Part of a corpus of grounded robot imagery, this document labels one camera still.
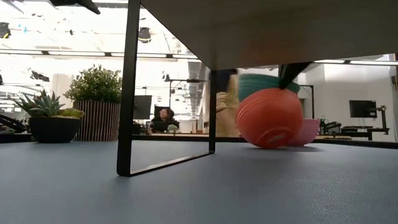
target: black metal table leg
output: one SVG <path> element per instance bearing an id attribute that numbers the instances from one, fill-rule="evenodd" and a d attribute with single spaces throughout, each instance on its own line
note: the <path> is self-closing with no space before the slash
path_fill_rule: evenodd
<path id="1" fill-rule="evenodd" d="M 210 72 L 210 125 L 209 125 L 209 152 L 216 151 L 216 101 L 217 101 L 217 78 L 215 72 Z"/>
<path id="2" fill-rule="evenodd" d="M 126 45 L 124 49 L 124 65 L 123 65 L 123 85 L 122 100 L 119 120 L 119 142 L 118 142 L 118 160 L 116 172 L 124 177 L 133 177 L 139 174 L 145 174 L 153 170 L 165 168 L 182 162 L 198 159 L 203 156 L 212 155 L 215 152 L 215 94 L 211 97 L 214 106 L 213 119 L 210 125 L 213 129 L 210 131 L 210 149 L 208 152 L 195 156 L 187 156 L 174 159 L 160 164 L 154 164 L 143 169 L 131 170 L 131 146 L 132 146 L 132 121 L 134 113 L 134 95 L 136 86 L 136 63 L 137 63 L 137 43 L 139 28 L 139 10 L 140 0 L 129 0 L 126 27 Z"/>
<path id="3" fill-rule="evenodd" d="M 291 63 L 287 65 L 279 65 L 279 88 L 285 89 L 292 81 L 307 68 L 312 62 Z"/>
<path id="4" fill-rule="evenodd" d="M 116 172 L 131 176 L 132 119 L 136 87 L 137 43 L 140 0 L 129 0 L 127 10 L 126 44 L 124 46 L 123 84 L 119 120 L 118 161 Z"/>

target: gray floor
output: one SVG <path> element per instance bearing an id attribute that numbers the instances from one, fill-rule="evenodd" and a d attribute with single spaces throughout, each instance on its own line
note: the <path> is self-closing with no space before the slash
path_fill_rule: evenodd
<path id="1" fill-rule="evenodd" d="M 133 142 L 134 168 L 205 152 Z M 0 144 L 0 224 L 398 223 L 398 150 L 313 144 L 118 177 L 115 142 Z"/>

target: potted plant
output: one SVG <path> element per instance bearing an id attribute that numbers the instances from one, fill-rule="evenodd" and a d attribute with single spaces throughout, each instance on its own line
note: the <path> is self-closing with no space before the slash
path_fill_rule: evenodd
<path id="1" fill-rule="evenodd" d="M 29 115 L 29 127 L 34 139 L 40 143 L 68 143 L 73 140 L 80 127 L 80 118 L 84 112 L 73 108 L 61 110 L 63 104 L 59 96 L 46 94 L 45 90 L 40 96 L 31 100 L 24 95 L 26 100 L 19 98 L 21 103 L 14 100 Z"/>
<path id="2" fill-rule="evenodd" d="M 122 80 L 120 70 L 101 65 L 83 70 L 64 94 L 73 107 L 84 111 L 77 141 L 117 141 Z"/>

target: ceiling light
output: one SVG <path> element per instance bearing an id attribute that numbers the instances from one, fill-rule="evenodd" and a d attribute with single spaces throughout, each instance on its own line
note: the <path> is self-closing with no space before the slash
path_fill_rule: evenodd
<path id="1" fill-rule="evenodd" d="M 352 65 L 383 65 L 383 66 L 398 66 L 398 62 L 375 61 L 375 60 L 352 60 Z"/>
<path id="2" fill-rule="evenodd" d="M 199 59 L 188 59 L 188 62 L 201 62 Z"/>
<path id="3" fill-rule="evenodd" d="M 69 51 L 49 51 L 50 55 L 74 55 L 74 56 L 105 56 L 103 52 L 69 52 Z"/>
<path id="4" fill-rule="evenodd" d="M 0 49 L 0 54 L 37 54 L 37 55 L 41 55 L 42 52 L 39 50 L 4 50 L 4 49 Z"/>
<path id="5" fill-rule="evenodd" d="M 124 57 L 124 53 L 111 53 L 113 57 Z"/>
<path id="6" fill-rule="evenodd" d="M 14 105 L 9 105 L 9 104 L 1 104 L 0 105 L 0 108 L 13 108 L 13 107 L 15 107 Z"/>
<path id="7" fill-rule="evenodd" d="M 317 60 L 314 63 L 344 63 L 344 60 Z"/>
<path id="8" fill-rule="evenodd" d="M 198 59 L 195 55 L 180 55 L 180 54 L 175 54 L 173 55 L 173 58 L 191 58 L 191 59 Z"/>
<path id="9" fill-rule="evenodd" d="M 4 86 L 51 86 L 49 83 L 42 83 L 42 84 L 32 84 L 32 83 L 3 83 Z"/>
<path id="10" fill-rule="evenodd" d="M 166 58 L 166 54 L 137 54 L 137 57 L 142 58 Z"/>
<path id="11" fill-rule="evenodd" d="M 127 4 L 128 0 L 93 0 L 95 3 L 119 3 L 119 4 Z"/>

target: computer monitor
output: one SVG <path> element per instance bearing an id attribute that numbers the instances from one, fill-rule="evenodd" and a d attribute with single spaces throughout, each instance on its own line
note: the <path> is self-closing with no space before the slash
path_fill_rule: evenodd
<path id="1" fill-rule="evenodd" d="M 167 130 L 168 126 L 169 124 L 165 123 L 164 121 L 152 121 L 151 125 L 153 131 Z"/>
<path id="2" fill-rule="evenodd" d="M 134 96 L 134 116 L 133 119 L 150 119 L 150 106 L 152 96 Z"/>
<path id="3" fill-rule="evenodd" d="M 352 118 L 377 118 L 376 101 L 350 100 L 349 113 Z"/>

